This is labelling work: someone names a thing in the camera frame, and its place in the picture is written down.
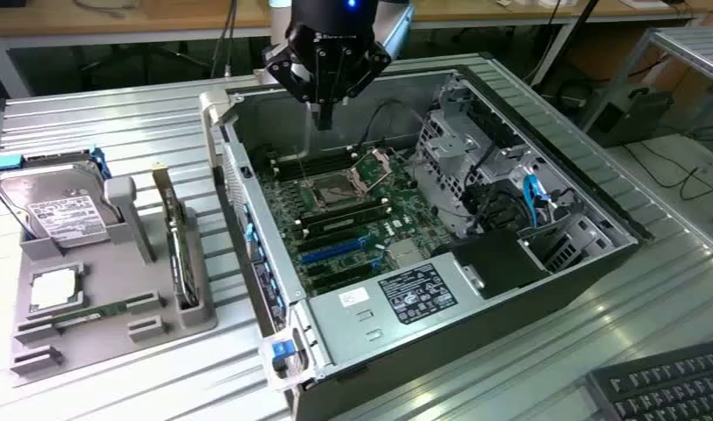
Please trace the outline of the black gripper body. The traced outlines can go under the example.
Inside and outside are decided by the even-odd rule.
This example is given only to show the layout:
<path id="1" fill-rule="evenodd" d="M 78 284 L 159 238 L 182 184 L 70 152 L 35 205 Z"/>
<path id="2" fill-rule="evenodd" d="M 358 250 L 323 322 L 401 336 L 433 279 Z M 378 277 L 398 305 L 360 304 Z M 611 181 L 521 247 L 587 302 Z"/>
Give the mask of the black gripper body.
<path id="1" fill-rule="evenodd" d="M 383 59 L 375 43 L 373 25 L 378 1 L 292 1 L 283 51 L 298 60 L 310 60 L 315 47 L 330 43 L 344 47 L 351 55 Z"/>

